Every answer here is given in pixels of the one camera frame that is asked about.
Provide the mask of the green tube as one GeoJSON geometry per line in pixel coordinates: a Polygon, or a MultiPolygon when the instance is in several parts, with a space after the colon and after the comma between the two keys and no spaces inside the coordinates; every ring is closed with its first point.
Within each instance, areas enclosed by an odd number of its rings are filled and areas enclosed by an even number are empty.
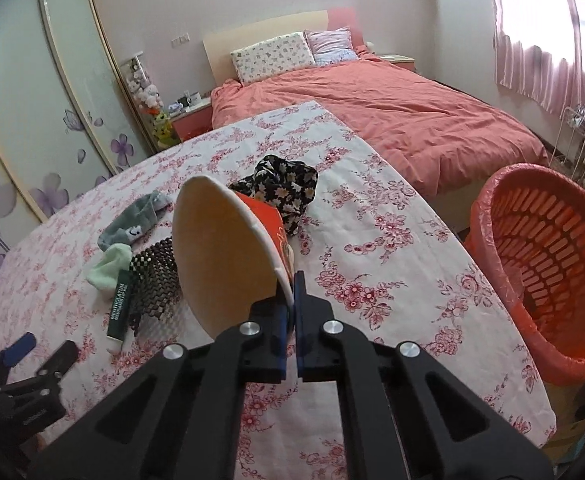
{"type": "Polygon", "coordinates": [[[122,342],[128,331],[134,278],[131,271],[121,270],[109,313],[107,337],[122,342]]]}

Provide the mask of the red paper cup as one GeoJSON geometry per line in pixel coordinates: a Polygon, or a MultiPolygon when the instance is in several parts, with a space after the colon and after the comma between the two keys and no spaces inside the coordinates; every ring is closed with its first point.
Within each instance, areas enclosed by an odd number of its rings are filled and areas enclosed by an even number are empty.
{"type": "Polygon", "coordinates": [[[258,301],[293,305],[293,250],[279,211],[208,176],[185,181],[175,202],[173,254],[181,290],[212,338],[245,322],[258,301]]]}

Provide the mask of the red plastic trash basket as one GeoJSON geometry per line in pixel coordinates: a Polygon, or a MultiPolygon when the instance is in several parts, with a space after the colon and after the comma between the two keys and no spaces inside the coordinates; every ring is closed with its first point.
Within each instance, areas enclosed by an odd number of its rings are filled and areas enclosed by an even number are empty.
{"type": "Polygon", "coordinates": [[[585,382],[585,191],[559,172],[495,172],[470,209],[465,247],[497,292],[544,382],[585,382]]]}

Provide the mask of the light green sock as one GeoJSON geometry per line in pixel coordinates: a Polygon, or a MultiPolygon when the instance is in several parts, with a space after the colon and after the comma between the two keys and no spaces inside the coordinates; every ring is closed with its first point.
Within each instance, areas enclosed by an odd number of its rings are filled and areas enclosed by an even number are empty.
{"type": "Polygon", "coordinates": [[[104,296],[111,296],[116,290],[119,273],[127,271],[133,258],[130,245],[116,243],[109,246],[102,258],[86,272],[86,281],[104,296]]]}

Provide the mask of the black mesh mat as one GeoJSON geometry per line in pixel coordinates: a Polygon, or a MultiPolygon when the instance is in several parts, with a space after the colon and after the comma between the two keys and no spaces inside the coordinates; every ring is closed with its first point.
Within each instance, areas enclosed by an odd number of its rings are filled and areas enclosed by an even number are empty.
{"type": "Polygon", "coordinates": [[[134,335],[140,332],[143,318],[156,318],[181,300],[173,240],[163,238],[135,255],[131,261],[132,296],[129,326],[134,335]]]}

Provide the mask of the floral pink white bedsheet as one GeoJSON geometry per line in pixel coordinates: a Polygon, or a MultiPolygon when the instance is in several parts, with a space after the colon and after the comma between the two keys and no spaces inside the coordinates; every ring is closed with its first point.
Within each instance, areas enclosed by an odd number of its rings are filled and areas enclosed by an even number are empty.
{"type": "MultiPolygon", "coordinates": [[[[36,347],[9,371],[19,382],[66,341],[79,359],[60,381],[66,416],[21,448],[0,449],[0,479],[31,479],[35,459],[121,382],[169,344],[212,344],[184,299],[143,318],[122,342],[107,337],[111,296],[86,281],[104,253],[100,234],[134,200],[158,190],[172,204],[131,246],[133,257],[172,238],[178,193],[208,176],[228,186],[268,155],[318,171],[315,198],[288,236],[293,278],[331,304],[335,318],[376,344],[411,340],[445,366],[541,452],[556,428],[542,379],[489,280],[419,193],[366,142],[309,102],[204,134],[86,192],[8,252],[0,269],[0,352],[23,334],[36,347]]],[[[298,375],[295,314],[288,308],[286,376],[250,382],[230,479],[351,479],[337,386],[298,375]]]]}

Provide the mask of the grey green sock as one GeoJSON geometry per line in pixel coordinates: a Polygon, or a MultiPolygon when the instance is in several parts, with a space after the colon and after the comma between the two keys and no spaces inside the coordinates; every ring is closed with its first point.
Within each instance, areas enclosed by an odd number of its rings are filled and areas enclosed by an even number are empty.
{"type": "Polygon", "coordinates": [[[171,204],[170,197],[158,190],[137,198],[99,235],[98,247],[106,252],[114,244],[132,246],[156,226],[163,211],[171,204]]]}

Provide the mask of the wardrobe with purple flowers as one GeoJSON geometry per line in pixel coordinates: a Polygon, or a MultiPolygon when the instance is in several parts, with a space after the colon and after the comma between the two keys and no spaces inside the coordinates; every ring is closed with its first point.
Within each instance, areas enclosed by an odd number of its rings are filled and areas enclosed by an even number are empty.
{"type": "Polygon", "coordinates": [[[153,152],[94,0],[0,0],[0,269],[39,224],[153,152]]]}

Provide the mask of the black floral cloth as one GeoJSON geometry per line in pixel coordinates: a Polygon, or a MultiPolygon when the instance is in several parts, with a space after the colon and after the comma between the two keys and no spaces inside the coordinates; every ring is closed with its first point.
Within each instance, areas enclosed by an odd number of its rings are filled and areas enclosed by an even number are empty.
{"type": "Polygon", "coordinates": [[[268,154],[257,163],[252,174],[228,187],[276,208],[286,233],[292,236],[315,198],[317,183],[318,171],[314,167],[268,154]]]}

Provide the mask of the pink left nightstand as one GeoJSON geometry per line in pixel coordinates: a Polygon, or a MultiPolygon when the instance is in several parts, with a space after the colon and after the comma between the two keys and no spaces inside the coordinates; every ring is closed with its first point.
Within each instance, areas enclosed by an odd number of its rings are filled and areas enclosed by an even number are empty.
{"type": "Polygon", "coordinates": [[[172,126],[182,142],[212,130],[212,102],[204,98],[171,117],[172,126]]]}

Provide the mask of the coral pink duvet bed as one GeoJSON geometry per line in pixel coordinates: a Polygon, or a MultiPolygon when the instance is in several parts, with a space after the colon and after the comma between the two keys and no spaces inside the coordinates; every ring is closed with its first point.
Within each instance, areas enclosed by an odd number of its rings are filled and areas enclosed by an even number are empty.
{"type": "Polygon", "coordinates": [[[355,61],[295,70],[212,92],[221,128],[314,101],[366,141],[427,198],[519,162],[547,165],[546,148],[503,110],[361,50],[355,61]]]}

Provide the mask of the plush toy display tube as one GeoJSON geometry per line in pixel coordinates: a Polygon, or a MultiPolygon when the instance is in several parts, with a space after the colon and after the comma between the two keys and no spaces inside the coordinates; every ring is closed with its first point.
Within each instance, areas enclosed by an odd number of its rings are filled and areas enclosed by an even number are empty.
{"type": "Polygon", "coordinates": [[[161,94],[144,64],[143,53],[134,54],[121,65],[121,68],[126,89],[140,114],[151,143],[158,151],[178,144],[180,139],[175,134],[161,94]]]}

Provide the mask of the black white mug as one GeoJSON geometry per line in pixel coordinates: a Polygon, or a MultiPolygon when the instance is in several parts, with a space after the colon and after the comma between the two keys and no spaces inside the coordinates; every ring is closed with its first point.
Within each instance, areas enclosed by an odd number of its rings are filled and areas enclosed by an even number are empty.
{"type": "Polygon", "coordinates": [[[188,107],[195,106],[201,101],[201,95],[199,92],[187,93],[185,98],[188,107]]]}

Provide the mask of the right nightstand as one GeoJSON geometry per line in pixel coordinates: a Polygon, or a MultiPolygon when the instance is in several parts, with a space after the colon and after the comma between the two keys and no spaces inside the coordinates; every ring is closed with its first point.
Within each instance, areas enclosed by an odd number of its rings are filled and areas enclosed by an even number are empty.
{"type": "Polygon", "coordinates": [[[409,70],[412,73],[417,72],[416,61],[414,58],[410,58],[409,56],[399,54],[383,54],[378,55],[377,58],[385,64],[403,68],[403,70],[409,70]]]}

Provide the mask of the beige pink headboard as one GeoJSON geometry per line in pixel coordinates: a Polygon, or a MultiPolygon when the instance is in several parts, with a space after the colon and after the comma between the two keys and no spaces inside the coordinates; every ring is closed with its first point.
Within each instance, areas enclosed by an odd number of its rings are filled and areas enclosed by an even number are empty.
{"type": "Polygon", "coordinates": [[[289,32],[302,32],[304,29],[332,30],[341,27],[351,29],[354,47],[364,46],[365,41],[355,10],[352,8],[332,8],[277,16],[277,18],[268,18],[236,28],[213,32],[213,34],[204,37],[204,50],[206,50],[215,84],[220,86],[228,79],[237,78],[230,58],[230,52],[234,50],[276,36],[286,35],[289,32]]]}

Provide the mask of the pink curtain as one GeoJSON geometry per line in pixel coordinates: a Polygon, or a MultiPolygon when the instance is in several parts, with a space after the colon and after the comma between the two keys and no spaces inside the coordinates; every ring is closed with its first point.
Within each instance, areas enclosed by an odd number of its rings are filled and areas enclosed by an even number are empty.
{"type": "Polygon", "coordinates": [[[585,0],[493,0],[495,81],[548,113],[585,104],[585,0]]]}

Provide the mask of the pink striped pillow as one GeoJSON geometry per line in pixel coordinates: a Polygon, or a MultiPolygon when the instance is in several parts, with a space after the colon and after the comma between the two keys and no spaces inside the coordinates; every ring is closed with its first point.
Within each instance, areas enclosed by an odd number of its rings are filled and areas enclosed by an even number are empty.
{"type": "Polygon", "coordinates": [[[328,66],[358,59],[349,27],[315,30],[315,32],[306,30],[304,36],[317,66],[328,66]]]}

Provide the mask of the floral white pillow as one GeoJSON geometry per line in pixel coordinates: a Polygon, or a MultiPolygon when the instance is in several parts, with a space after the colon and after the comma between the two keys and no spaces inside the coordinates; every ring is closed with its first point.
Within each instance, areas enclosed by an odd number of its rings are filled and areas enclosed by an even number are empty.
{"type": "Polygon", "coordinates": [[[289,32],[234,50],[230,58],[244,86],[316,65],[303,32],[289,32]]]}

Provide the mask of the wall socket plate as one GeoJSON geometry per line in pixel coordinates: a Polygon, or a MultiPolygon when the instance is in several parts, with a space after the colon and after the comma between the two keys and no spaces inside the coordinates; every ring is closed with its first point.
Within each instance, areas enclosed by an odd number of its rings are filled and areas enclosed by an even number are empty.
{"type": "Polygon", "coordinates": [[[190,41],[190,38],[189,38],[188,34],[178,36],[178,38],[174,38],[171,40],[171,47],[176,48],[176,47],[180,46],[181,44],[186,44],[186,42],[189,42],[189,41],[190,41]]]}

